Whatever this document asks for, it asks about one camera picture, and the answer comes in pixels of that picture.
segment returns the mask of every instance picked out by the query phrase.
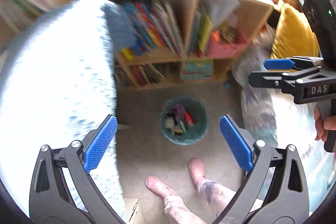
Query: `pink storage bin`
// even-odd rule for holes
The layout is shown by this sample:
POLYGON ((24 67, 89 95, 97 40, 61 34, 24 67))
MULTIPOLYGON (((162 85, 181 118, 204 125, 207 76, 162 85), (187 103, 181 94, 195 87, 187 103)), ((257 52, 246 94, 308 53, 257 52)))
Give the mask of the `pink storage bin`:
POLYGON ((249 44, 249 41, 239 24, 237 25, 237 31, 238 38, 235 43, 232 44, 214 42, 212 38, 210 38, 206 56, 217 59, 232 58, 238 51, 244 49, 249 44))

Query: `teal basket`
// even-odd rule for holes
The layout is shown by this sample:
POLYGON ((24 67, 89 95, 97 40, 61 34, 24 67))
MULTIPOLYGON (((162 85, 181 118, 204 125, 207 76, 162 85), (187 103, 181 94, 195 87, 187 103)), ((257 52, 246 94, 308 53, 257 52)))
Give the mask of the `teal basket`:
POLYGON ((190 145, 201 140, 208 130, 208 114, 203 104, 197 100, 188 97, 173 98, 166 102, 160 114, 161 132, 170 141, 180 145, 190 145), (195 120, 195 125, 189 127, 183 136, 174 136, 171 129, 165 127, 166 115, 171 113, 171 110, 176 104, 183 105, 187 111, 190 111, 195 120))

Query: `silver bolt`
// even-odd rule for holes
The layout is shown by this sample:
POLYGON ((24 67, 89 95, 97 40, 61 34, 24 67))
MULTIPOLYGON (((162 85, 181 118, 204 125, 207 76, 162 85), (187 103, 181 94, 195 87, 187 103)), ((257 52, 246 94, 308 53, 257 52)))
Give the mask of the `silver bolt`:
POLYGON ((296 150, 296 147, 294 145, 290 144, 288 146, 288 149, 291 150, 292 152, 294 152, 296 150))
POLYGON ((41 147, 41 151, 42 152, 45 152, 45 151, 47 151, 48 150, 48 146, 47 145, 43 145, 42 147, 41 147))
POLYGON ((256 144, 257 144, 257 146, 259 146, 259 147, 264 147, 264 146, 266 145, 266 143, 265 143, 263 140, 257 140, 257 141, 256 141, 256 144))
POLYGON ((71 143, 71 146, 74 147, 74 148, 76 148, 76 147, 79 147, 80 144, 81 144, 80 141, 73 141, 73 142, 71 143))

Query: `pant leg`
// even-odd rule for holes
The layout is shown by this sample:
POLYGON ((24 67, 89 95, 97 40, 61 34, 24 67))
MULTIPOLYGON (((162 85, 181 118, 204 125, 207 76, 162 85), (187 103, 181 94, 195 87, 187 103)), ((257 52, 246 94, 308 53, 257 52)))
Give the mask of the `pant leg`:
MULTIPOLYGON (((198 192, 202 194, 204 199, 208 202, 211 211, 218 216, 225 207, 229 204, 233 196, 236 194, 235 191, 226 188, 211 180, 203 180, 198 184, 198 192)), ((263 201, 257 199, 250 212, 258 209, 263 204, 263 201)))
POLYGON ((206 224, 197 215, 194 215, 184 205, 179 196, 169 196, 164 198, 165 213, 172 223, 175 224, 206 224))

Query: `human hand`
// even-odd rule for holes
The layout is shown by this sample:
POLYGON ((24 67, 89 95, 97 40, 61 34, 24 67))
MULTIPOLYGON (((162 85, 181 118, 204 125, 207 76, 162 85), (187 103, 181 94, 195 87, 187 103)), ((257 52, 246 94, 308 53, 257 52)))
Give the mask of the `human hand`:
POLYGON ((329 117, 323 122, 321 119, 319 108, 315 106, 314 120, 317 132, 315 140, 322 140, 323 142, 325 142, 328 137, 328 130, 336 130, 336 116, 329 117))

